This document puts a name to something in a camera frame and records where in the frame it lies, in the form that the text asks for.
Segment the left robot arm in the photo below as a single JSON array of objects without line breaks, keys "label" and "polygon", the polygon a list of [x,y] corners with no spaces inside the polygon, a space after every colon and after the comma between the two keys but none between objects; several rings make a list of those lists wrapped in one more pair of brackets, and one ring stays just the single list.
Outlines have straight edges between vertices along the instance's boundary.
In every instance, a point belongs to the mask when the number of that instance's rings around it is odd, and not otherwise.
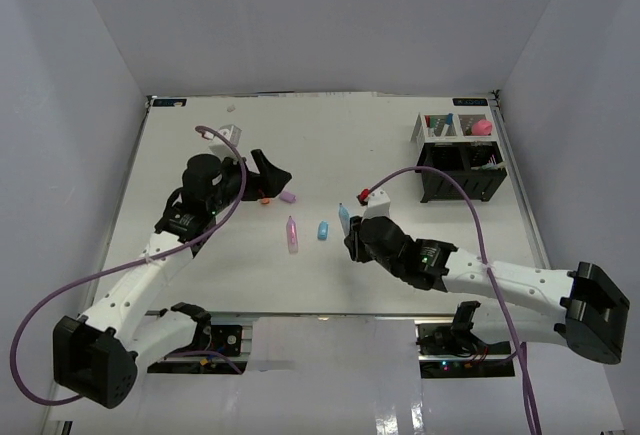
[{"label": "left robot arm", "polygon": [[210,313],[185,302],[145,323],[151,304],[197,256],[217,227],[220,212],[242,201],[278,196],[289,172],[273,165],[259,149],[251,172],[242,159],[213,154],[191,157],[182,184],[168,198],[140,263],[76,318],[63,317],[53,330],[55,381],[106,408],[121,404],[139,374],[180,350],[205,351],[211,342]]}]

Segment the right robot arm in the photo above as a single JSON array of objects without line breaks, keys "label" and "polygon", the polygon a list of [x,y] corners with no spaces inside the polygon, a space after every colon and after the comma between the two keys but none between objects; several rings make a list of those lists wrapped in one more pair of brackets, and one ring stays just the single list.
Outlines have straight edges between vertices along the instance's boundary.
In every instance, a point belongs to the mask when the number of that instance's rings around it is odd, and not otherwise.
[{"label": "right robot arm", "polygon": [[376,262],[415,289],[464,295],[451,329],[463,353],[510,340],[563,346],[605,365],[622,360],[630,302],[596,264],[545,270],[484,261],[448,242],[413,239],[384,216],[353,217],[344,244],[352,261]]}]

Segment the blue stubby highlighter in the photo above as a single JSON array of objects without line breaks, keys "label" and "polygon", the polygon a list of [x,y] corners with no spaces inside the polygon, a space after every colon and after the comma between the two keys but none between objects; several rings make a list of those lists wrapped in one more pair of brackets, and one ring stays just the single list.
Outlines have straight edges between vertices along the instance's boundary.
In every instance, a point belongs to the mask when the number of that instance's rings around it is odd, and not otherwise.
[{"label": "blue stubby highlighter", "polygon": [[350,233],[350,213],[347,207],[340,203],[338,206],[338,217],[341,224],[341,228],[345,237],[347,237]]}]

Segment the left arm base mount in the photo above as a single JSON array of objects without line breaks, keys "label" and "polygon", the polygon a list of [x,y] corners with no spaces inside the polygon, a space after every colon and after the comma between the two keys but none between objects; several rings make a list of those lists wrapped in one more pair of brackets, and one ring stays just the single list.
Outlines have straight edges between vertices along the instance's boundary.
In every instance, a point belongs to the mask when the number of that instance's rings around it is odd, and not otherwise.
[{"label": "left arm base mount", "polygon": [[187,355],[192,348],[179,349],[151,365],[148,374],[241,375],[251,350],[252,329],[239,324],[213,324],[204,330],[203,348]]}]

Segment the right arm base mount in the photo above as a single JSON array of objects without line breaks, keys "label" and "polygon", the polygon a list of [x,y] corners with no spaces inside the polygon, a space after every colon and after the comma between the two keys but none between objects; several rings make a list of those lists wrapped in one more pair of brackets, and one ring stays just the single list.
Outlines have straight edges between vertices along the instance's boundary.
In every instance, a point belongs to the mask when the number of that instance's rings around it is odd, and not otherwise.
[{"label": "right arm base mount", "polygon": [[442,320],[418,320],[416,346],[423,380],[511,378],[515,376],[514,349],[509,342],[485,344],[460,341]]}]

